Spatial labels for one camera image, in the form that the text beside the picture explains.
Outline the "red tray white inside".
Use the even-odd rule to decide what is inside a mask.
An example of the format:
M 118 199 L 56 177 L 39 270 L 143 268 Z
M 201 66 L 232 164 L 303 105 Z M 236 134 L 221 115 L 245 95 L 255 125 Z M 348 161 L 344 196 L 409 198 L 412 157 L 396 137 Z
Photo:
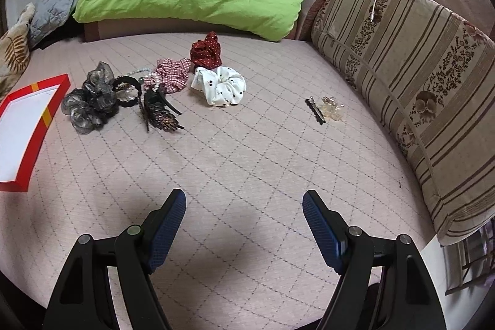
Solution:
M 25 193 L 45 135 L 70 88 L 67 74 L 34 82 L 1 103 L 1 190 Z

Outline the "black beaded hair clip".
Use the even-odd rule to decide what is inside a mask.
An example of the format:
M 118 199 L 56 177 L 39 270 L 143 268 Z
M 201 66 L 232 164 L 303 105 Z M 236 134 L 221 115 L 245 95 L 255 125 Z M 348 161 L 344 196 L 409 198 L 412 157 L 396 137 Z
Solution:
M 160 84 L 157 90 L 153 88 L 144 90 L 140 98 L 139 107 L 147 131 L 151 126 L 166 132 L 184 128 L 177 119 L 181 112 L 166 99 L 163 84 Z

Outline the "clear small hair clips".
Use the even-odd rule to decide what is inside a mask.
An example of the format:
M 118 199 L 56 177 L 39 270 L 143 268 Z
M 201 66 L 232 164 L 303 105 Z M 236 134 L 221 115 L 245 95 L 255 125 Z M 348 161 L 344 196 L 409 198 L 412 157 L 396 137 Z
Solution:
M 324 96 L 321 98 L 318 108 L 320 109 L 322 116 L 326 119 L 332 119 L 338 122 L 342 120 L 345 105 L 338 102 L 333 97 Z

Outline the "grey organza scrunchie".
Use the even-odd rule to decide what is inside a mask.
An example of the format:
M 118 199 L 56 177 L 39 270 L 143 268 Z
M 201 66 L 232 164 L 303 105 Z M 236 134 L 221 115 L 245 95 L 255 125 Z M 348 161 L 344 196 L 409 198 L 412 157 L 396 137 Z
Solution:
M 100 61 L 87 74 L 81 87 L 63 98 L 61 110 L 81 135 L 100 130 L 118 113 L 117 96 L 112 88 L 114 81 L 110 65 Z

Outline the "striped floral folded quilt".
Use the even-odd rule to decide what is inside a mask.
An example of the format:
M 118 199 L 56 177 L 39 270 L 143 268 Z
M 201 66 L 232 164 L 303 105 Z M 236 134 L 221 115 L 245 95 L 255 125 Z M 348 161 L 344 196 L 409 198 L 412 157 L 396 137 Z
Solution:
M 494 217 L 494 43 L 433 0 L 325 0 L 311 39 L 415 173 L 441 245 Z

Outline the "white dotted scrunchie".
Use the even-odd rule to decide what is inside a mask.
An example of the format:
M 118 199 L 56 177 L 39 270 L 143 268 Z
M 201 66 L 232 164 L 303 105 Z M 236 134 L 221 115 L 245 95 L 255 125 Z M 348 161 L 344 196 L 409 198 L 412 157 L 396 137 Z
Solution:
M 201 92 L 208 105 L 226 107 L 241 102 L 247 83 L 241 74 L 229 67 L 219 66 L 214 70 L 198 67 L 191 88 Z

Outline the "pink plaid scrunchie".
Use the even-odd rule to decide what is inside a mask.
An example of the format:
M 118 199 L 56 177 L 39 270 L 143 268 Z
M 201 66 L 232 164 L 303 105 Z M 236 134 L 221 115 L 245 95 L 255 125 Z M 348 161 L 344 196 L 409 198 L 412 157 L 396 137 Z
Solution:
M 154 70 L 144 77 L 144 90 L 160 90 L 173 94 L 186 87 L 192 62 L 188 58 L 163 58 L 157 61 Z

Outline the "black bobby pin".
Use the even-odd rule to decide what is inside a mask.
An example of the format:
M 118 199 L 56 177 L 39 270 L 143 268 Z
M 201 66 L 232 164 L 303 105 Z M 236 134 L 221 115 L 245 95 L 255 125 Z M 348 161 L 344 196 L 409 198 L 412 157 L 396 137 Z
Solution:
M 312 97 L 310 97 L 308 99 L 305 99 L 304 102 L 305 102 L 305 104 L 308 105 L 310 110 L 313 112 L 313 114 L 316 118 L 316 121 L 318 121 L 320 125 L 325 124 L 325 117 L 322 115 L 321 110 L 316 105 L 316 102 L 314 101 L 314 99 Z

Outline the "beige leaf pattern pillow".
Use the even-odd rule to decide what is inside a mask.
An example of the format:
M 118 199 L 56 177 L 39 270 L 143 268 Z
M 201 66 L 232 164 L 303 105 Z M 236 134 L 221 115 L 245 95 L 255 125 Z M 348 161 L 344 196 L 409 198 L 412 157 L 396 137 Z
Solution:
M 19 15 L 18 21 L 1 37 L 0 44 L 0 100 L 16 85 L 30 61 L 28 34 L 35 11 L 30 2 Z

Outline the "dark red dotted scrunchie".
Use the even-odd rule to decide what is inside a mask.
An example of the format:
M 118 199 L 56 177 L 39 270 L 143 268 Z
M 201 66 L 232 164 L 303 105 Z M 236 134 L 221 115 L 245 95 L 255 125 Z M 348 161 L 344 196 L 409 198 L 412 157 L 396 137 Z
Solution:
M 191 45 L 191 62 L 195 67 L 214 70 L 222 65 L 221 51 L 217 34 L 211 31 L 203 40 L 198 40 Z

